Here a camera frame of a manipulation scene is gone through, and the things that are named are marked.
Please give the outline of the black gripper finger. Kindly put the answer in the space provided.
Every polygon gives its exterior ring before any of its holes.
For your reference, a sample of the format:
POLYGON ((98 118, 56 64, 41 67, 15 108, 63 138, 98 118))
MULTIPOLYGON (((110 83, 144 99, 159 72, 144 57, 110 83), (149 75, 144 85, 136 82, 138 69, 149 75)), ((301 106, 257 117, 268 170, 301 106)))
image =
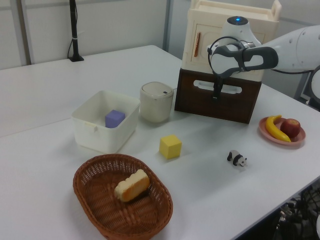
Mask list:
POLYGON ((219 100, 221 91, 223 88, 224 81, 220 76, 217 76, 215 79, 215 82, 213 84, 213 94, 212 94, 212 99, 213 100, 219 100))

